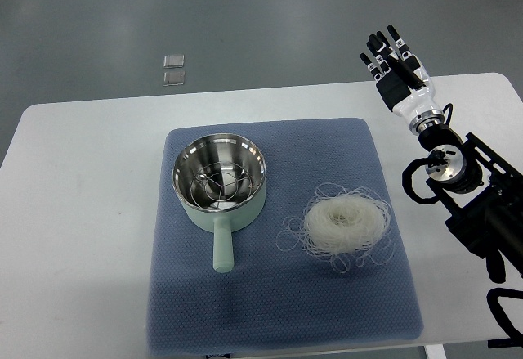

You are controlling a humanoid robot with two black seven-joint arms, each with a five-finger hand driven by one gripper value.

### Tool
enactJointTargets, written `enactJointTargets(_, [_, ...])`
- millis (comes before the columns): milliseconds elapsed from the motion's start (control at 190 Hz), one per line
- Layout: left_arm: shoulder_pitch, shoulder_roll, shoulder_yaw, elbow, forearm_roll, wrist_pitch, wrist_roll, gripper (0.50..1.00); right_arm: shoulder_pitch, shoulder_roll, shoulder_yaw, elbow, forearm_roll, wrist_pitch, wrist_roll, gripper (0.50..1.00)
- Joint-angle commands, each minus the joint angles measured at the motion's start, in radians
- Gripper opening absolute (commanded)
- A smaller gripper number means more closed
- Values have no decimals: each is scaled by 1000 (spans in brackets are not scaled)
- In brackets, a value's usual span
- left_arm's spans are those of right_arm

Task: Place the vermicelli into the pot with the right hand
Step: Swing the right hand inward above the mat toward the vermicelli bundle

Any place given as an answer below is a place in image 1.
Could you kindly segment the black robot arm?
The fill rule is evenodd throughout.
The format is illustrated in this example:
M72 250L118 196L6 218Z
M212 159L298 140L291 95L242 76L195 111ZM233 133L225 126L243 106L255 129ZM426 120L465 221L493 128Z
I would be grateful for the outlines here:
M487 305L506 333L492 348L522 345L522 333L503 309L501 299L520 300L522 292L503 287L506 263L522 270L522 175L481 139L464 139L450 128L452 105L415 115L410 124L427 156L402 173L405 194L418 204L442 203L449 232L472 254L485 260L496 286Z

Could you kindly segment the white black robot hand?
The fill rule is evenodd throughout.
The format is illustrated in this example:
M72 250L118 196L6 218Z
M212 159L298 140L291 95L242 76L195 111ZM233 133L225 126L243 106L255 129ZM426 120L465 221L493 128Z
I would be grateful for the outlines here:
M373 77L383 103L401 117L417 135L444 122L444 112L435 103L436 89L422 62L413 54L393 25L369 35L368 53L360 59Z

